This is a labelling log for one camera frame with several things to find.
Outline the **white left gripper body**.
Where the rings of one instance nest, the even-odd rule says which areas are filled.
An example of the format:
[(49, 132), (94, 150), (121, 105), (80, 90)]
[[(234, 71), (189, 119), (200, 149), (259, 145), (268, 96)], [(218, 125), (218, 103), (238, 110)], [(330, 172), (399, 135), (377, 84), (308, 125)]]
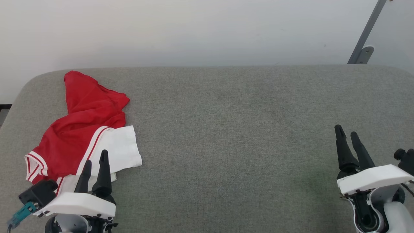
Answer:
[(111, 233), (116, 205), (87, 193), (66, 192), (52, 200), (36, 216), (49, 216), (46, 233)]

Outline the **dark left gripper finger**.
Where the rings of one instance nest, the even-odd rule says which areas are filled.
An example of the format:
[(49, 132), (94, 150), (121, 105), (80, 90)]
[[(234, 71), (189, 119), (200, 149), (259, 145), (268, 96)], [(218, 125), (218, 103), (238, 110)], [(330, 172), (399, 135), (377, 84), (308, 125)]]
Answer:
[(89, 178), (91, 176), (92, 170), (92, 162), (87, 160), (84, 164), (83, 171), (79, 176), (78, 182), (74, 189), (75, 193), (87, 193), (88, 192), (88, 185), (89, 185)]
[(99, 165), (99, 172), (97, 180), (92, 187), (92, 193), (99, 198), (112, 197), (112, 181), (107, 150), (102, 150)]

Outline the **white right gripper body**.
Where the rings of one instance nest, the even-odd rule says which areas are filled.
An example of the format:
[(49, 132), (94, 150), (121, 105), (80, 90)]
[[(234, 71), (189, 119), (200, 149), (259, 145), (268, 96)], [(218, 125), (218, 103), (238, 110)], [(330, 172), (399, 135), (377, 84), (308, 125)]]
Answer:
[(399, 187), (413, 176), (395, 165), (369, 168), (337, 180), (341, 198), (353, 209), (357, 233), (412, 233), (413, 217), (401, 202), (394, 201)]

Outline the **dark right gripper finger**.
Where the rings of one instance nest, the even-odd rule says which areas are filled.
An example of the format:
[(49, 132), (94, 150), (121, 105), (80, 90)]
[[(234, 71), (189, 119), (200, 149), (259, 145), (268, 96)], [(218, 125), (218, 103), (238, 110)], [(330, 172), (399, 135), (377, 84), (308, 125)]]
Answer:
[(352, 146), (358, 157), (359, 167), (361, 168), (361, 171), (369, 169), (369, 168), (374, 168), (375, 164), (372, 158), (370, 157), (367, 149), (361, 143), (361, 140), (358, 134), (352, 131), (350, 136), (351, 136)]
[(353, 156), (348, 143), (346, 134), (341, 125), (335, 125), (336, 149), (338, 156), (338, 175), (354, 175), (358, 173), (359, 162)]

